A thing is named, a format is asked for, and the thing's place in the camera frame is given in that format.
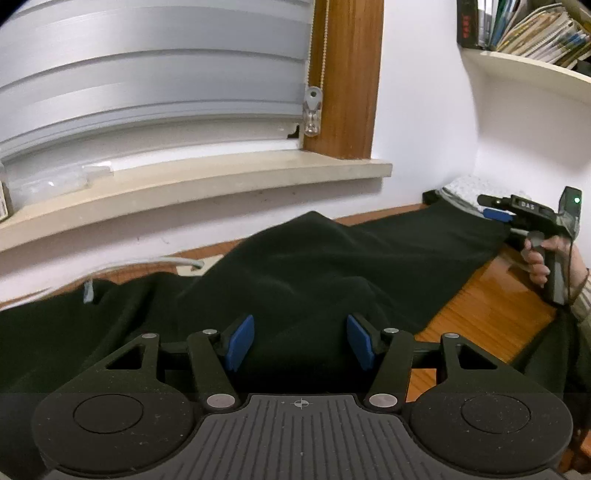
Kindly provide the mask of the person's right hand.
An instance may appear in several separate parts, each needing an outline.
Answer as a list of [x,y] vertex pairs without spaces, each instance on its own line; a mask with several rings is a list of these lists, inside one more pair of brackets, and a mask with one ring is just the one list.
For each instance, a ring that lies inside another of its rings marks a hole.
[[[565,281],[568,288],[568,299],[574,302],[585,286],[589,275],[589,269],[578,247],[568,238],[553,236],[542,242],[542,248],[545,252],[554,252],[557,257],[562,259],[565,267],[564,275],[569,276],[569,279]],[[534,249],[529,238],[525,239],[521,255],[527,264],[530,280],[538,286],[544,286],[548,281],[550,269],[545,265],[542,254]]]

